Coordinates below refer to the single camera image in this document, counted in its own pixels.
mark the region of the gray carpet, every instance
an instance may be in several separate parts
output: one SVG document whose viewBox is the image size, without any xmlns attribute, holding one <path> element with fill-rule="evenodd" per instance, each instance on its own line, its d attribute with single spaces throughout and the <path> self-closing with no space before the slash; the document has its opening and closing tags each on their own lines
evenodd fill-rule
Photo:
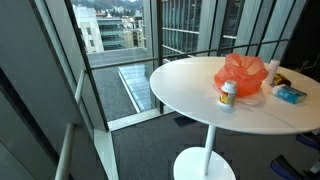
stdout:
<svg viewBox="0 0 320 180">
<path fill-rule="evenodd" d="M 188 147 L 204 146 L 207 125 L 179 128 L 178 113 L 112 132 L 119 178 L 122 180 L 171 180 L 177 155 Z M 237 179 L 281 179 L 269 167 L 283 154 L 300 172 L 309 169 L 319 153 L 290 136 L 263 136 L 218 129 L 216 152 L 224 157 Z"/>
<path fill-rule="evenodd" d="M 92 71 L 107 121 L 136 114 L 118 74 L 118 67 Z"/>
</svg>

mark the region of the window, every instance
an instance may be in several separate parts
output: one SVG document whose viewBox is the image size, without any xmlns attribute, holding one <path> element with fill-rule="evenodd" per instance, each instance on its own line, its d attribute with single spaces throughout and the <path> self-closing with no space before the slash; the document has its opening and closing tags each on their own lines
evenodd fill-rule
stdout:
<svg viewBox="0 0 320 180">
<path fill-rule="evenodd" d="M 91 46 L 94 46 L 93 40 L 90 40 L 90 44 Z"/>
<path fill-rule="evenodd" d="M 91 29 L 87 28 L 88 35 L 91 35 Z"/>
</svg>

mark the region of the plastic bag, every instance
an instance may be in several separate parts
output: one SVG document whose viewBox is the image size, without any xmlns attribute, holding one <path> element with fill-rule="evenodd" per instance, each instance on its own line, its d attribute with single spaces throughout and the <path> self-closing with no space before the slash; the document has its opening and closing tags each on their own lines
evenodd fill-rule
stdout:
<svg viewBox="0 0 320 180">
<path fill-rule="evenodd" d="M 256 93 L 267 75 L 261 58 L 232 53 L 227 55 L 226 63 L 214 76 L 214 81 L 219 91 L 226 80 L 236 81 L 236 96 L 241 97 Z"/>
</svg>

